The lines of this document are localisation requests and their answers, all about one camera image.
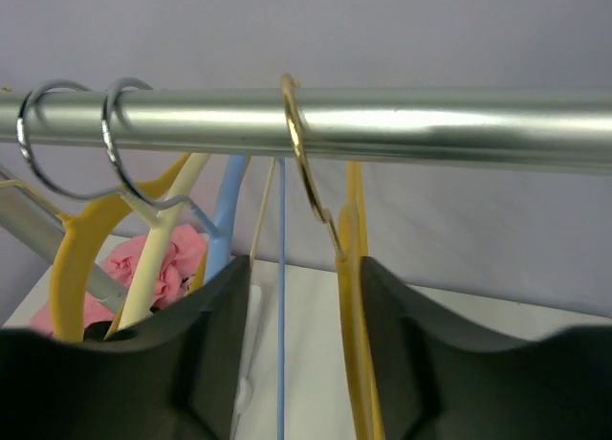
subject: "hanger hook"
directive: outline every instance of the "hanger hook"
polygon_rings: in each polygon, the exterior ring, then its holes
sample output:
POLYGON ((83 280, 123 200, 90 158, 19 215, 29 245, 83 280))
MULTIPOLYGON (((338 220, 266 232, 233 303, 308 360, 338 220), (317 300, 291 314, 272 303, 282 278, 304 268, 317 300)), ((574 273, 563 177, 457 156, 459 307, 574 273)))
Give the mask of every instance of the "hanger hook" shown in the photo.
POLYGON ((24 119, 28 110, 30 110, 42 96, 44 96, 46 93, 53 89, 91 91, 91 89, 87 86, 84 86, 75 81, 70 81, 69 79, 52 79, 34 88, 23 99, 23 102, 21 103, 21 106, 19 107, 19 112, 17 114, 17 141, 19 142, 21 155, 26 160, 30 171, 34 174, 34 176, 36 176, 36 178, 40 182, 43 183, 45 187, 57 194, 73 199, 75 201, 91 201, 94 199, 101 198, 102 196, 107 196, 109 194, 122 193, 123 190, 121 187, 106 188, 93 193, 74 193, 69 189, 58 185, 53 179, 51 179, 51 177, 47 175, 47 173, 41 167, 40 163, 36 159, 36 156, 34 155, 32 149, 32 142, 30 141, 30 135, 26 129, 24 119))
POLYGON ((291 135, 291 143, 294 148, 295 160, 297 161, 297 168, 299 169, 299 175, 301 175, 304 188, 306 188, 306 194, 308 195, 308 201, 313 209, 313 213, 317 220, 327 226, 329 235, 334 243, 334 249, 336 254, 341 258, 346 255, 340 244, 340 238, 336 225, 334 224, 334 218, 329 209, 326 209, 321 204, 321 200, 318 197, 317 188, 315 187, 315 179, 311 172, 310 165, 308 164, 308 157, 304 150, 303 133, 306 130, 299 116, 297 109, 297 102, 295 101, 294 88, 299 87, 299 83, 293 79, 289 74, 282 76, 280 80, 280 87, 283 93, 283 104, 285 107, 285 120, 287 122, 287 128, 291 135))
POLYGON ((178 195, 170 199, 166 199, 165 201, 156 201, 154 199, 149 198, 138 188, 138 186, 134 183, 134 181, 131 179, 131 177, 125 170, 123 161, 121 160, 121 156, 119 154, 119 149, 117 148, 117 144, 115 143, 115 140, 113 139, 110 130, 111 116, 117 107, 117 100, 121 95, 121 92, 125 88, 136 88, 139 90, 147 91, 153 89, 141 79, 132 77, 120 78, 108 87, 108 89, 106 90, 106 97, 104 98, 104 103, 102 104, 101 124, 102 136, 104 139, 104 144, 106 145, 106 155, 108 156, 108 159, 113 165, 115 173, 123 183, 123 186, 125 187, 125 192, 144 201, 151 208, 156 210, 170 209, 176 206, 177 204, 185 203, 191 208, 191 210, 196 212, 199 218, 201 218, 202 216, 206 217, 189 196, 178 195))

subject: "pink cloth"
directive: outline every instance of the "pink cloth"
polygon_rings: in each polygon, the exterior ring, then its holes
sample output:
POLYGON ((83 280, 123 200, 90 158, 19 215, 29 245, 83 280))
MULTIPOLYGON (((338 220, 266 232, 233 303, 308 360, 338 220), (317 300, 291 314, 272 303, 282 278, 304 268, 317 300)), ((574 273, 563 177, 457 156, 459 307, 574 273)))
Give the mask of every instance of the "pink cloth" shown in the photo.
MULTIPOLYGON (((145 241, 146 235, 143 235, 119 244, 102 261, 100 267, 119 284, 129 288, 145 241)), ((150 306, 163 309, 185 295, 186 290, 182 288, 183 280, 195 274, 207 247, 208 243, 190 225, 182 225, 174 229, 165 251, 150 306)), ((99 304, 91 295, 85 294, 83 309, 85 328, 95 322, 112 320, 113 316, 113 313, 99 304)), ((32 317, 30 326, 45 335, 53 334, 49 303, 32 317)))

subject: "clothes hanger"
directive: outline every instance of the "clothes hanger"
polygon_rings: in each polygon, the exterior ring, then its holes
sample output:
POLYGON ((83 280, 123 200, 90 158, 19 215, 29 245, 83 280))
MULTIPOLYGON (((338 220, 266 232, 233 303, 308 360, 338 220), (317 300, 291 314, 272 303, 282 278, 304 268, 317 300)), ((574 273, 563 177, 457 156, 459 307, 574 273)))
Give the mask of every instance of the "clothes hanger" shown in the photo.
MULTIPOLYGON (((276 166, 276 159, 272 159, 270 167, 268 168, 268 176, 266 178, 266 185, 264 185, 264 192, 261 198, 261 205, 259 208, 259 214, 257 215, 257 223, 255 224, 255 231, 251 242, 251 249, 249 250, 249 266, 252 270, 252 264, 255 260, 255 254, 259 245, 259 238, 261 235, 261 229, 263 227, 263 220, 266 213, 266 207, 270 197, 270 189, 272 187, 272 180, 274 169, 276 166)), ((255 284, 251 284, 250 298, 249 298, 249 310, 247 311, 247 326, 245 327, 245 336, 243 340, 242 356, 240 359, 240 371, 239 371, 239 382, 238 392, 236 395, 236 404, 234 408, 234 417, 231 423, 231 436, 234 438, 238 420, 240 415, 245 412, 249 407, 252 397, 252 387, 249 383, 249 368, 251 367, 252 351, 255 345, 255 339, 257 337, 257 328, 259 323, 259 316, 261 314, 261 303, 263 295, 261 288, 255 284)))
MULTIPOLYGON (((166 199, 189 194, 209 157, 207 153, 191 154, 168 190, 166 199)), ((149 230, 144 242, 138 266, 121 310, 119 329, 128 327, 148 315, 165 250, 183 207, 184 203, 179 203, 172 208, 160 210, 157 214, 160 223, 149 230)))
POLYGON ((238 193, 244 178, 249 158, 230 156, 223 174, 219 197, 214 209, 214 226, 217 232, 208 240, 208 260, 204 282, 207 283, 219 273, 231 258, 231 239, 238 204, 238 193))
POLYGON ((276 383, 276 438, 285 438, 285 249, 286 249, 286 223, 287 211, 285 209, 285 159, 278 159, 279 165, 279 217, 280 231, 278 232, 278 363, 276 383))
POLYGON ((382 440, 383 425, 361 304, 360 259, 367 254, 361 170, 355 164, 347 167, 348 196, 340 211, 338 231, 330 210, 323 207, 318 197, 304 150, 305 127, 294 96, 297 86, 290 75, 282 77, 285 117, 297 167, 315 217, 327 226, 336 252, 342 344, 355 432, 359 440, 382 440))
MULTIPOLYGON (((111 85, 109 91, 107 92, 107 95, 105 97, 104 103, 102 104, 102 115, 101 115, 101 125, 102 125, 102 131, 103 131, 103 137, 104 137, 104 141, 107 144, 107 154, 109 155, 109 157, 111 157, 111 161, 112 164, 114 166, 114 169, 116 171, 120 171, 121 172, 121 179, 123 180, 123 184, 125 187, 112 187, 112 188, 107 188, 104 189, 102 191, 97 191, 97 192, 93 192, 93 193, 86 193, 86 194, 82 194, 82 193, 74 193, 66 188, 63 188, 62 186, 56 184, 51 178, 49 178, 49 176, 44 172, 44 170, 42 169, 42 167, 40 166, 40 164, 38 163, 38 161, 36 160, 34 154, 33 154, 33 149, 32 149, 32 144, 30 142, 30 138, 28 135, 28 131, 25 129, 25 123, 24 123, 24 118, 25 115, 27 113, 27 111, 33 107, 33 105, 38 101, 39 98, 41 98, 44 94, 46 94, 48 91, 52 90, 52 89, 56 89, 56 88, 66 88, 66 89, 73 89, 76 91, 88 91, 89 88, 70 81, 70 80, 51 80, 51 81, 47 81, 43 84, 41 84, 38 88, 34 89, 33 91, 31 91, 25 98, 24 101, 20 107, 19 110, 19 114, 17 116, 17 138, 21 147, 21 152, 22 155, 24 156, 24 158, 26 159, 26 162, 28 164, 28 166, 30 167, 30 169, 32 170, 33 174, 38 177, 45 186, 47 186, 49 189, 53 190, 54 192, 57 192, 65 197, 68 197, 70 199, 75 199, 78 201, 86 201, 86 200, 91 200, 91 199, 98 199, 101 197, 106 197, 106 196, 112 196, 115 194, 119 194, 121 196, 121 199, 123 199, 132 209, 134 209, 138 214, 141 215, 141 217, 144 219, 144 221, 147 223, 147 225, 149 225, 149 227, 156 229, 158 227, 160 228, 169 228, 169 226, 166 224, 165 220, 162 218, 158 218, 157 215, 153 214, 151 211, 150 207, 153 207, 154 209, 171 209, 171 206, 175 206, 177 203, 182 203, 182 202, 186 202, 189 205, 189 208, 191 209, 191 211, 194 213, 194 215, 196 216, 196 218, 198 218, 198 220, 200 221, 200 223, 203 225, 203 227, 205 227, 205 229, 209 232, 209 233, 215 233, 216 232, 216 228, 214 227, 214 225, 212 225, 212 222, 210 222, 210 220, 207 218, 207 216, 200 210, 200 208, 198 208, 193 201, 190 200, 190 198, 188 198, 188 196, 184 196, 184 195, 179 195, 179 194, 175 194, 171 199, 168 199, 164 202, 157 202, 157 201, 153 201, 149 198, 146 199, 146 202, 143 201, 142 199, 142 192, 138 189, 138 186, 136 184, 134 184, 129 177, 127 177, 127 174, 124 172, 123 168, 122 168, 122 163, 120 162, 120 156, 119 156, 119 152, 116 149, 116 146, 113 142, 113 138, 110 135, 110 130, 109 130, 109 125, 110 125, 110 115, 112 114, 113 108, 115 106, 116 103, 116 99, 118 98, 120 91, 122 88, 126 87, 126 86, 136 86, 136 87, 142 87, 145 86, 146 83, 143 83, 139 80, 136 80, 134 78, 123 78, 118 80, 117 83, 111 85)), ((196 159, 192 160, 191 163, 194 164, 195 163, 199 163, 201 161, 204 160, 204 158, 207 158, 208 160, 208 156, 203 157, 203 156, 197 156, 196 159)), ((128 311, 132 311, 133 306, 129 306, 128 305, 128 311)), ((118 316, 119 317, 115 317, 115 320, 113 320, 113 324, 111 326, 111 328, 109 329, 109 333, 112 333, 113 331, 116 330, 117 328, 117 319, 119 319, 119 321, 121 320, 122 317, 122 313, 124 311, 124 307, 122 307, 119 310, 118 316)))
MULTIPOLYGON (((160 197, 172 186, 189 154, 183 155, 160 177, 139 184, 146 193, 160 197)), ((49 284, 54 336, 63 341, 83 339, 85 286, 106 238, 132 209, 118 194, 98 198, 78 216, 64 222, 66 235, 57 250, 49 284)))
MULTIPOLYGON (((200 260, 200 264, 198 265, 198 269, 196 270, 196 272, 195 272, 195 274, 193 276, 193 279, 191 280, 191 284, 187 288, 186 296, 193 294, 196 290, 198 290, 198 288, 204 282, 204 271, 205 271, 206 266, 207 266, 207 255, 208 255, 208 250, 206 250, 204 252, 204 256, 202 257, 202 260, 200 260)), ((124 304, 121 306, 121 308, 115 314, 115 317, 113 318, 110 326, 108 327, 108 331, 106 332, 106 335, 104 336, 105 340, 108 340, 112 334, 114 334, 115 332, 117 332, 119 330, 119 324, 120 324, 120 320, 121 320, 121 315, 123 314, 123 307, 124 307, 124 304)))
POLYGON ((200 224, 207 230, 208 233, 216 231, 212 222, 208 219, 206 214, 189 198, 185 195, 174 196, 171 199, 165 201, 156 201, 146 196, 138 186, 130 179, 129 175, 123 167, 123 163, 120 158, 119 151, 114 142, 113 137, 110 135, 110 117, 115 110, 117 99, 119 98, 122 89, 126 87, 135 87, 137 89, 152 89, 145 82, 136 78, 120 78, 113 83, 107 90, 104 102, 101 107, 100 124, 102 130, 102 138, 106 145, 106 155, 108 156, 113 169, 116 174, 120 177, 122 186, 105 188, 99 191, 90 193, 76 193, 66 189, 56 183, 49 175, 43 170, 40 163, 36 159, 32 142, 30 141, 30 135, 25 125, 25 117, 28 111, 33 108, 36 102, 43 97, 46 93, 53 89, 70 89, 73 91, 91 91, 90 88, 84 86, 75 81, 68 79, 52 79, 40 84, 38 87, 30 91, 30 93, 23 99, 19 112, 17 114, 17 141, 21 154, 26 160, 26 163, 32 173, 40 180, 45 187, 60 194, 66 198, 74 201, 92 201, 104 196, 119 194, 124 197, 131 207, 142 215, 142 218, 149 227, 154 227, 159 222, 156 219, 156 215, 152 209, 163 210, 169 209, 176 206, 179 203, 186 203, 194 216, 198 219, 200 224))

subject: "silver rod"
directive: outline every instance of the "silver rod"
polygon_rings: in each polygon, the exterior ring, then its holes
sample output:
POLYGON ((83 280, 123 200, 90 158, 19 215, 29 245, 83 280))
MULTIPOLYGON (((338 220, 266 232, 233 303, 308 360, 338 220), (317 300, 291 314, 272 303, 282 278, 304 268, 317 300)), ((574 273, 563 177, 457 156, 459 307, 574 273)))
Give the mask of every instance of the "silver rod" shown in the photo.
MULTIPOLYGON (((30 110, 34 143, 102 146, 104 94, 51 93, 30 110)), ((24 94, 0 94, 15 142, 24 94)), ((313 157, 612 170, 612 91, 298 89, 313 157)), ((121 148, 291 156, 279 89, 130 91, 111 131, 121 148)))
MULTIPOLYGON (((0 188, 0 203, 0 226, 53 264, 64 232, 17 188, 0 188)), ((112 313, 121 308, 127 292, 98 265, 89 277, 87 291, 112 313)))

